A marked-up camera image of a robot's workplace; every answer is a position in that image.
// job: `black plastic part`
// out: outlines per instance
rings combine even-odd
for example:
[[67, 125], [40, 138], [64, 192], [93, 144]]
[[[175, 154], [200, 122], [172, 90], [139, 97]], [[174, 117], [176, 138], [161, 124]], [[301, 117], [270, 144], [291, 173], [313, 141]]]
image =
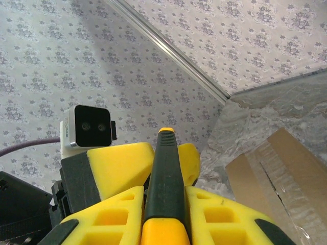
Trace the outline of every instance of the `black plastic part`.
[[51, 226], [55, 227], [58, 225], [64, 218], [72, 214], [68, 193], [64, 194], [64, 196], [60, 197], [58, 200], [58, 204], [52, 206], [49, 209]]
[[42, 239], [49, 231], [51, 199], [51, 194], [0, 171], [0, 240], [22, 244], [29, 239], [34, 244]]
[[[186, 197], [186, 189], [185, 188], [184, 188], [184, 196]], [[186, 232], [189, 237], [190, 245], [192, 245], [193, 241], [192, 241], [191, 210], [190, 210], [190, 204], [189, 204], [187, 198], [185, 198], [185, 223], [184, 223], [184, 226], [185, 226]]]
[[143, 195], [143, 200], [144, 200], [144, 204], [147, 201], [147, 195], [148, 195], [148, 189], [149, 189], [149, 183], [150, 183], [150, 177], [151, 175], [148, 176], [147, 180], [145, 181], [143, 187], [144, 187], [144, 195]]
[[70, 212], [76, 213], [101, 201], [86, 152], [61, 160], [61, 178]]
[[278, 226], [264, 219], [257, 218], [256, 224], [274, 245], [296, 245]]
[[50, 217], [47, 212], [0, 226], [0, 241], [10, 240], [13, 242], [14, 240], [18, 241], [18, 238], [26, 240], [27, 237], [33, 237], [40, 231], [45, 234], [51, 231]]
[[104, 147], [111, 145], [111, 119], [107, 109], [77, 105], [74, 114], [78, 146]]
[[38, 245], [61, 245], [77, 225], [77, 219], [58, 224]]
[[111, 121], [111, 137], [112, 137], [112, 140], [117, 140], [116, 122], [115, 121]]
[[175, 218], [185, 225], [184, 182], [172, 131], [158, 134], [144, 222], [154, 217]]
[[195, 186], [197, 182], [198, 182], [198, 179], [196, 179], [196, 180], [193, 182], [192, 186]]
[[51, 187], [53, 201], [55, 205], [58, 205], [58, 200], [62, 199], [65, 195], [65, 191], [63, 189], [62, 181], [56, 181]]

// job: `floral wallpaper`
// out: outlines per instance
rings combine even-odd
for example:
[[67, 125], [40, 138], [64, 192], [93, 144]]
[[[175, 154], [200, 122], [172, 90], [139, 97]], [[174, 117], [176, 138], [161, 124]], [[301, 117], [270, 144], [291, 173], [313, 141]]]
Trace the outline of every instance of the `floral wallpaper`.
[[[0, 0], [0, 145], [58, 137], [63, 111], [105, 107], [115, 144], [174, 127], [201, 150], [222, 105], [104, 1]], [[60, 146], [0, 158], [0, 170], [47, 191], [60, 179]]]
[[230, 94], [327, 67], [326, 0], [126, 2]]

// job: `cardboard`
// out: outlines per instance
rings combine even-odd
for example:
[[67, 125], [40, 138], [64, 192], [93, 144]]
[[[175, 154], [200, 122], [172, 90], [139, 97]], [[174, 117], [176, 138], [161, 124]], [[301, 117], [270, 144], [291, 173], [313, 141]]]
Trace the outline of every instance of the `cardboard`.
[[327, 167], [286, 129], [226, 171], [237, 202], [271, 217], [296, 244], [327, 244]]

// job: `purple cable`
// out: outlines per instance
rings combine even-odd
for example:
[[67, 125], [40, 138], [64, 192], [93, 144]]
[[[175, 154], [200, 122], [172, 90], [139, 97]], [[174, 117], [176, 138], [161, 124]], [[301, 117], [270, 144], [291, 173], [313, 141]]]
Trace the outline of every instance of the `purple cable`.
[[60, 142], [60, 137], [47, 138], [47, 139], [36, 139], [36, 140], [23, 142], [23, 143], [12, 145], [10, 147], [0, 150], [0, 157], [4, 156], [6, 154], [9, 154], [11, 152], [15, 152], [17, 150], [29, 147], [29, 146], [34, 146], [34, 145], [39, 145], [39, 144], [59, 143], [59, 142]]

